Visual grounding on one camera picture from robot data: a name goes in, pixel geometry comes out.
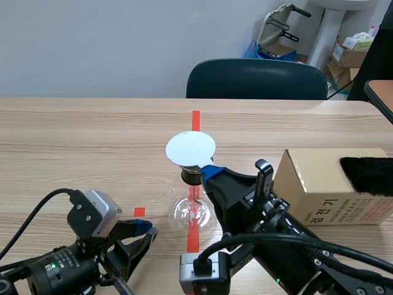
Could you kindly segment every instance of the office chair backrest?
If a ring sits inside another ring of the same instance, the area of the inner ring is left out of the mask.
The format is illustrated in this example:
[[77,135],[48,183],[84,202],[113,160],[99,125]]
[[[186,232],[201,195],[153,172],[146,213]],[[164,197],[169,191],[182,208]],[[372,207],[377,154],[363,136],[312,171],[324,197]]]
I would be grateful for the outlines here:
[[313,66],[288,61],[225,59],[197,65],[187,98],[326,100],[325,76]]

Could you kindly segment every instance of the glass flask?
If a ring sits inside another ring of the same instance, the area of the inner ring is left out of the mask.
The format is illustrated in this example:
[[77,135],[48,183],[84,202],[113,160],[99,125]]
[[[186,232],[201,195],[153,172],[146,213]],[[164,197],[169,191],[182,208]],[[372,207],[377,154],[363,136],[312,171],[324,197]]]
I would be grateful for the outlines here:
[[182,173],[172,181],[168,191],[168,218],[172,226],[182,230],[197,227],[202,232],[216,224],[214,207],[201,185],[200,173],[182,167]]

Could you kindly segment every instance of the black fur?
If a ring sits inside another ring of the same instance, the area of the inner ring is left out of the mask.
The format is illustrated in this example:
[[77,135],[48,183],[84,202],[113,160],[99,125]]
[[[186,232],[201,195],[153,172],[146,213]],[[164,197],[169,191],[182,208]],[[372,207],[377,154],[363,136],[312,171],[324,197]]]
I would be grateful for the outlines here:
[[357,192],[393,196],[393,158],[341,158],[341,167]]

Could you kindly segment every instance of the grey wall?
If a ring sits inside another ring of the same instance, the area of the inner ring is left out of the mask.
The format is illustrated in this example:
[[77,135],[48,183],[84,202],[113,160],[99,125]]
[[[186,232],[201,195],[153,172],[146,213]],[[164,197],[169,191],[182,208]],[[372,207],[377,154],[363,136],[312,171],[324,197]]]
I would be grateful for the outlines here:
[[367,32],[371,26],[375,26],[376,34],[390,3],[391,0],[376,0],[364,10],[347,11],[341,24],[340,36]]
[[[0,96],[184,97],[195,65],[241,57],[284,2],[2,0]],[[292,3],[313,14],[290,17],[307,54],[323,9]]]

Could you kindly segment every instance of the red tape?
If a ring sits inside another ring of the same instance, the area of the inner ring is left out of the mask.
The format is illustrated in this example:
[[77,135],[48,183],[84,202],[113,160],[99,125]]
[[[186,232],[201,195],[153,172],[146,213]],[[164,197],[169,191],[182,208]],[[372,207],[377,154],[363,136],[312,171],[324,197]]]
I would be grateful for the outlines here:
[[134,217],[145,217],[145,207],[136,207],[134,209]]
[[[192,131],[200,131],[201,124],[201,113],[199,111],[192,111]],[[189,202],[193,201],[195,193],[195,199],[200,198],[200,187],[190,186],[189,190]],[[191,207],[191,213],[196,216],[196,208]],[[199,253],[199,224],[195,218],[191,218],[189,222],[189,233],[187,235],[187,252],[188,253]]]

